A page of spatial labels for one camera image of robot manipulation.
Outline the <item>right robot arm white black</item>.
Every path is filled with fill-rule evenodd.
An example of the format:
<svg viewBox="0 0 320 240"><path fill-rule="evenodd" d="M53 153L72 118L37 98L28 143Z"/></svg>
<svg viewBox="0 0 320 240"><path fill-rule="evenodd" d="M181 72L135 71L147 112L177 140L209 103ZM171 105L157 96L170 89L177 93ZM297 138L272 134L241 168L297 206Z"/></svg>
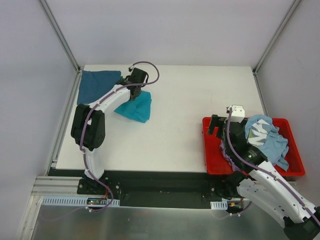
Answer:
<svg viewBox="0 0 320 240"><path fill-rule="evenodd" d="M207 135L216 135L217 150L232 167L225 184L230 197L240 195L268 213L290 240L313 240L320 233L320 208L295 190L276 170L289 168L288 139L273 119L213 114Z"/></svg>

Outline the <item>teal t shirt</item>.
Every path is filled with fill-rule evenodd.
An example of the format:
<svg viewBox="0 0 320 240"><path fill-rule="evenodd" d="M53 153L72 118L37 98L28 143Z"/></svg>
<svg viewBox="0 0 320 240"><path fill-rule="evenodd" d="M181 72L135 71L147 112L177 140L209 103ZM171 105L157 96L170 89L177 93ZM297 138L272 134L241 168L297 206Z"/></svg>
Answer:
<svg viewBox="0 0 320 240"><path fill-rule="evenodd" d="M148 91L142 91L135 100L129 100L119 107L114 112L129 120L140 123L146 123L151 116L152 96Z"/></svg>

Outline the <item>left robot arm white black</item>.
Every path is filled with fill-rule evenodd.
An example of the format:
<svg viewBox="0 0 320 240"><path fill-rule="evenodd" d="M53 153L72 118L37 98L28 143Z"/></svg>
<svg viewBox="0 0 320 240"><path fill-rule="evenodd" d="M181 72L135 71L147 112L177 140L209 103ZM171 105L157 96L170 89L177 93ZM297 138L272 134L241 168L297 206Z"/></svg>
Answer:
<svg viewBox="0 0 320 240"><path fill-rule="evenodd" d="M123 77L118 70L84 71L80 81L70 134L83 155L84 179L96 195L106 188L98 154L106 138L106 116L115 112L145 123L151 115L151 94L142 90L148 73L136 67L129 72Z"/></svg>

